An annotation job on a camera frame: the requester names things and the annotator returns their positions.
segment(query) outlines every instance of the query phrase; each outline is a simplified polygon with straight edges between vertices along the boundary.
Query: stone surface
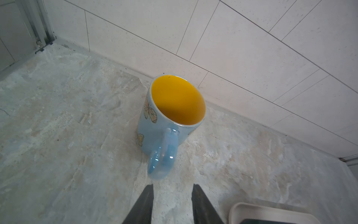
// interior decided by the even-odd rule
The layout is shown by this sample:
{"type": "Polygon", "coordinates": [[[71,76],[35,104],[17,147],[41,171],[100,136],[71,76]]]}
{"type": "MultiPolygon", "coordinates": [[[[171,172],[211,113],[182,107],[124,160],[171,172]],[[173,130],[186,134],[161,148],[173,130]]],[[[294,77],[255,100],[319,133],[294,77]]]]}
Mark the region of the stone surface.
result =
{"type": "Polygon", "coordinates": [[[135,143],[149,83],[121,68],[53,44],[0,82],[1,223],[121,223],[151,183],[152,223],[193,223],[194,183],[225,223],[236,202],[358,220],[343,162],[211,107],[151,181],[135,143]]]}

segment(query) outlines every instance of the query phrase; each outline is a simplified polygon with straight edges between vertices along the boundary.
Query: mug handle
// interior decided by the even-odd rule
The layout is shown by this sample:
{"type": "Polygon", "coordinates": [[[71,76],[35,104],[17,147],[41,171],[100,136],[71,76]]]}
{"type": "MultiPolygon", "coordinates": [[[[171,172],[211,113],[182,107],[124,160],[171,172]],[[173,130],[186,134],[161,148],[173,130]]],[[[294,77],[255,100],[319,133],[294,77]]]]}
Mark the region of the mug handle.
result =
{"type": "Polygon", "coordinates": [[[149,157],[149,178],[163,179],[173,168],[178,151],[178,136],[179,131],[172,128],[167,128],[164,131],[162,141],[155,146],[149,157]]]}

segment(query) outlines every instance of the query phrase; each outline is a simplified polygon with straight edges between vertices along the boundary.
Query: orange butterfly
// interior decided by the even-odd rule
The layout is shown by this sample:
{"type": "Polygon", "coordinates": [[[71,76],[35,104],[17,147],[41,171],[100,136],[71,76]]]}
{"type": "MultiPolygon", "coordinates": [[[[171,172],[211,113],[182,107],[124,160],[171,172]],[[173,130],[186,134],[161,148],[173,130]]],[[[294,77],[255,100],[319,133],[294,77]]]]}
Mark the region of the orange butterfly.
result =
{"type": "Polygon", "coordinates": [[[153,108],[150,107],[147,97],[145,98],[145,104],[144,104],[144,117],[145,119],[148,119],[148,116],[150,117],[150,120],[153,123],[156,123],[158,117],[156,115],[156,112],[153,108]]]}
{"type": "Polygon", "coordinates": [[[143,146],[144,135],[138,134],[138,135],[137,135],[137,140],[138,140],[138,145],[139,145],[140,147],[142,147],[142,146],[143,146]]]}

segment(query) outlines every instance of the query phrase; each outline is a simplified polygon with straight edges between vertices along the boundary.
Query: yellow butterfly design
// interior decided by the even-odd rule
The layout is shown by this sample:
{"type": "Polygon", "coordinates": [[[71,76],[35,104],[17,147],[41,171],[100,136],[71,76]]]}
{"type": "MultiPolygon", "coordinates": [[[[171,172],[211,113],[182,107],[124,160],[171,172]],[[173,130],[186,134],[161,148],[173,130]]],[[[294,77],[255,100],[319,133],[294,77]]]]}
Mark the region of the yellow butterfly design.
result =
{"type": "Polygon", "coordinates": [[[138,145],[139,145],[140,147],[142,147],[142,146],[143,146],[144,135],[138,134],[138,135],[137,135],[137,140],[138,140],[138,145]]]}
{"type": "Polygon", "coordinates": [[[145,119],[148,119],[148,116],[150,117],[150,120],[153,123],[156,123],[158,117],[157,114],[155,112],[155,110],[153,108],[150,107],[147,97],[145,98],[145,104],[144,104],[144,117],[145,119]]]}

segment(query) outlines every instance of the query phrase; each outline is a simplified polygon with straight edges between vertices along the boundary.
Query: blue mug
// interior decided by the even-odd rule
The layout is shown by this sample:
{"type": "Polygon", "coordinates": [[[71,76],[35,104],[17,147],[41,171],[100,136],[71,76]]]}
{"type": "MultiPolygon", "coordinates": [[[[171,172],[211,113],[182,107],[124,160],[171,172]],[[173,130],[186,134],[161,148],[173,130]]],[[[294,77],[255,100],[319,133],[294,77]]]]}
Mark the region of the blue mug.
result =
{"type": "Polygon", "coordinates": [[[176,75],[151,82],[137,127],[137,144],[149,155],[148,176],[162,179],[172,169],[180,145],[203,121],[199,91],[176,75]]]}

